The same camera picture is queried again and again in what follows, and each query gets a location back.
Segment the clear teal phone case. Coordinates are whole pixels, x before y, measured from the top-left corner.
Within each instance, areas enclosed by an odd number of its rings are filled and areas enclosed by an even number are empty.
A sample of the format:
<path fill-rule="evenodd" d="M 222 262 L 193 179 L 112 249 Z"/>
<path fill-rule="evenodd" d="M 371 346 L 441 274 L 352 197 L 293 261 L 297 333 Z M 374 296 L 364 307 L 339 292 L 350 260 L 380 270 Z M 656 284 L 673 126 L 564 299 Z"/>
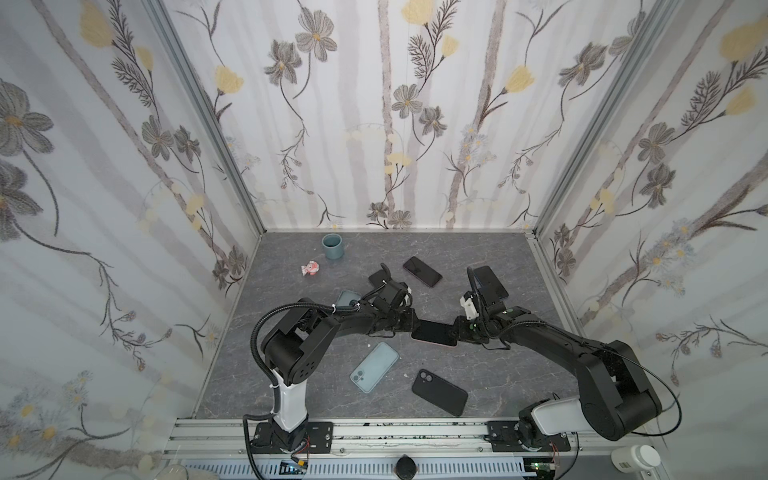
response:
<path fill-rule="evenodd" d="M 362 295 L 352 291 L 352 290 L 343 290 L 337 300 L 335 305 L 337 307 L 350 307 L 355 306 L 361 299 Z"/>

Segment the blue-edged smartphone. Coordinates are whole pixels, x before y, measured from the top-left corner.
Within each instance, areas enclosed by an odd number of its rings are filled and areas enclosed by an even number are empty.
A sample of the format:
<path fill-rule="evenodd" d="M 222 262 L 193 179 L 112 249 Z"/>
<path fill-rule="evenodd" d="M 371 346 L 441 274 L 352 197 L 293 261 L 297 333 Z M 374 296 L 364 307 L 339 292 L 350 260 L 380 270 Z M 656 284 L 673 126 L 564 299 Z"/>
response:
<path fill-rule="evenodd" d="M 378 288 L 391 280 L 391 273 L 388 270 L 380 268 L 368 277 L 368 281 L 373 288 Z"/>

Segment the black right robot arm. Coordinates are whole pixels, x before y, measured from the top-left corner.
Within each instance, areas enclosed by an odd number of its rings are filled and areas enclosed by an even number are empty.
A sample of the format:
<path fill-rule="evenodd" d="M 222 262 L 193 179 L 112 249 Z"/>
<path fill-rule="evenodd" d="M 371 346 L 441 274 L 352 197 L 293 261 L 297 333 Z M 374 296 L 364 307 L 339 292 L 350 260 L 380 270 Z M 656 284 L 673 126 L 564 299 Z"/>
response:
<path fill-rule="evenodd" d="M 553 436 L 581 432 L 608 441 L 630 434 L 656 436 L 639 430 L 665 412 L 651 381 L 659 382 L 669 394 L 674 391 L 640 363 L 628 344 L 588 339 L 525 308 L 508 308 L 498 295 L 498 281 L 486 281 L 478 268 L 469 267 L 466 273 L 469 290 L 460 300 L 464 313 L 453 327 L 457 341 L 484 349 L 493 341 L 501 343 L 501 350 L 525 347 L 559 365 L 577 383 L 576 396 L 541 400 L 519 412 L 515 435 L 523 448 L 533 451 Z"/>

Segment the black smartphone far right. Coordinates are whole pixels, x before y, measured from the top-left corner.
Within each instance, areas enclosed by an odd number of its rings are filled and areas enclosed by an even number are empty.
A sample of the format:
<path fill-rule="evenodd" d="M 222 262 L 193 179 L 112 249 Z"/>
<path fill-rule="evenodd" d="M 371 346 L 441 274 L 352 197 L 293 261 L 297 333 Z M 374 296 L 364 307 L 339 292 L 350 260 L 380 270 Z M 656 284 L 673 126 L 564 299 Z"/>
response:
<path fill-rule="evenodd" d="M 480 289 L 493 290 L 499 299 L 506 299 L 509 293 L 490 266 L 480 266 L 473 270 L 477 286 Z"/>

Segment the pink pig figurine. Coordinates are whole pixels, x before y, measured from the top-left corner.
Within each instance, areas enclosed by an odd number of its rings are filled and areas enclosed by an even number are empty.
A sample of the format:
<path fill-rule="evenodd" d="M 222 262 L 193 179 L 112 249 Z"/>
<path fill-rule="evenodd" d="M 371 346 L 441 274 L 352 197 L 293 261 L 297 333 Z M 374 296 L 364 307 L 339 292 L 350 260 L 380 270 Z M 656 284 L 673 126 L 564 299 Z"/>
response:
<path fill-rule="evenodd" d="M 320 266 L 316 261 L 309 261 L 307 264 L 301 266 L 301 272 L 303 276 L 314 276 L 320 270 Z"/>

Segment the teal ceramic cup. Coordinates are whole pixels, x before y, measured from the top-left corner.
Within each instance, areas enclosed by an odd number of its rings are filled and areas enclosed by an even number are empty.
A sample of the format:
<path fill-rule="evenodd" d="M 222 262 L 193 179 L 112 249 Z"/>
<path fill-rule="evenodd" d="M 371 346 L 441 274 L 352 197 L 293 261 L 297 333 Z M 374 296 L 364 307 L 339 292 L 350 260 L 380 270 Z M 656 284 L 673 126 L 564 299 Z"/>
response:
<path fill-rule="evenodd" d="M 321 241 L 325 257 L 328 260 L 338 260 L 344 256 L 343 238 L 336 233 L 326 234 Z"/>

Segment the light blue phone case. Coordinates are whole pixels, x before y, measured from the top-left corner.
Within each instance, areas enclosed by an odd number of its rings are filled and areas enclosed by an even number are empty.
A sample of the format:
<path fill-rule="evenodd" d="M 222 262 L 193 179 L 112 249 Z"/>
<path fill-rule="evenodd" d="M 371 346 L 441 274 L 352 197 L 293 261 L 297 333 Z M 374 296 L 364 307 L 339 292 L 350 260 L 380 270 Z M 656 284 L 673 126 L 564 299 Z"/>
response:
<path fill-rule="evenodd" d="M 352 371 L 350 380 L 365 394 L 370 394 L 399 360 L 399 353 L 380 342 Z"/>

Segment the black phone case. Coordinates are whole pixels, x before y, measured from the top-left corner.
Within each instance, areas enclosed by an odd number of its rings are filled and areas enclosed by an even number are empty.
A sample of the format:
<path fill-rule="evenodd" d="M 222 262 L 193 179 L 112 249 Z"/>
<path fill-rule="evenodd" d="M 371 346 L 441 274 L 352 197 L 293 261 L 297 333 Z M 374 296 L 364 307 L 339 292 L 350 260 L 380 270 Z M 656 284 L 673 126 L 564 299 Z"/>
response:
<path fill-rule="evenodd" d="M 468 401 L 468 393 L 431 371 L 421 369 L 411 387 L 419 398 L 449 413 L 461 417 Z"/>

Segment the black smartphone centre back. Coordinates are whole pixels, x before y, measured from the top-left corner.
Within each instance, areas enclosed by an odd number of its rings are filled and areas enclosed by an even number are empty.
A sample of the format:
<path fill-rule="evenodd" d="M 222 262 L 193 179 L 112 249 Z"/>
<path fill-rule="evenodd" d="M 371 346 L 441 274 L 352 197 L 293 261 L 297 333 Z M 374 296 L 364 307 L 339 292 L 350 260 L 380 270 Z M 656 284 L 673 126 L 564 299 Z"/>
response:
<path fill-rule="evenodd" d="M 416 256 L 406 260 L 403 268 L 430 288 L 435 287 L 443 279 L 437 270 Z"/>

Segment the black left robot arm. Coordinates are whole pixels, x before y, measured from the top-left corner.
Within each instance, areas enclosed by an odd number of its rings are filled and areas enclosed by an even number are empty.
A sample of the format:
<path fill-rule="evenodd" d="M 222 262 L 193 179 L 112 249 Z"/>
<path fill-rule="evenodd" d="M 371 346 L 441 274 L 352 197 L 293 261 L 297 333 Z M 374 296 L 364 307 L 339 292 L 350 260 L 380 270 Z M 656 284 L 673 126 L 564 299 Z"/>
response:
<path fill-rule="evenodd" d="M 273 404 L 266 414 L 245 414 L 242 428 L 245 452 L 255 478 L 256 433 L 252 423 L 268 428 L 267 445 L 284 453 L 310 447 L 307 410 L 308 378 L 320 365 L 332 342 L 348 335 L 397 334 L 416 328 L 412 291 L 392 278 L 385 264 L 383 278 L 371 291 L 345 305 L 321 304 L 301 298 L 269 310 L 254 325 L 250 352 L 268 379 Z"/>

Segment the black smartphone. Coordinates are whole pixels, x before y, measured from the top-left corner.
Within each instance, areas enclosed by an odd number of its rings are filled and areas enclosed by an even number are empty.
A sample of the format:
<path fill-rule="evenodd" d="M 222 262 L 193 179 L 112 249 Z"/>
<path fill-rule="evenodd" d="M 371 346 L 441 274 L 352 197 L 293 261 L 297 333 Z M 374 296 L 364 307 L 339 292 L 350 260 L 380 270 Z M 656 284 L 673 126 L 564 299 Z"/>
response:
<path fill-rule="evenodd" d="M 473 270 L 477 286 L 480 289 L 493 290 L 499 299 L 506 299 L 509 293 L 490 266 L 480 266 Z"/>
<path fill-rule="evenodd" d="M 430 288 L 435 287 L 443 279 L 437 270 L 416 256 L 406 260 L 403 268 Z"/>

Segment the black knob on rail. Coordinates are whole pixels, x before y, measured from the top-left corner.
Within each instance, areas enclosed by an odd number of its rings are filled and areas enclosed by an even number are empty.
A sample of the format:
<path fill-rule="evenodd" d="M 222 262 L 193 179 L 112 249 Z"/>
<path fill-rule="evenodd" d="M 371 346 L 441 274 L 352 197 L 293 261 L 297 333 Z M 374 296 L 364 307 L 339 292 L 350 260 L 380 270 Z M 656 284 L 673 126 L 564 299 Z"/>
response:
<path fill-rule="evenodd" d="M 413 480 L 418 472 L 418 467 L 411 457 L 402 455 L 396 461 L 393 472 L 398 480 Z"/>

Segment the white cylinder device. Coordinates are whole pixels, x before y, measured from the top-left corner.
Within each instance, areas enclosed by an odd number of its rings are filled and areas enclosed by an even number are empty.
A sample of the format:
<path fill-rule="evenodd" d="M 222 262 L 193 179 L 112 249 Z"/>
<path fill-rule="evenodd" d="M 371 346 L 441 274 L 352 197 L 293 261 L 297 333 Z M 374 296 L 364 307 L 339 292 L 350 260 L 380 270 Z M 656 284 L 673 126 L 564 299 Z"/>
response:
<path fill-rule="evenodd" d="M 610 454 L 614 467 L 625 474 L 650 472 L 661 465 L 658 451 L 651 445 L 631 445 Z"/>

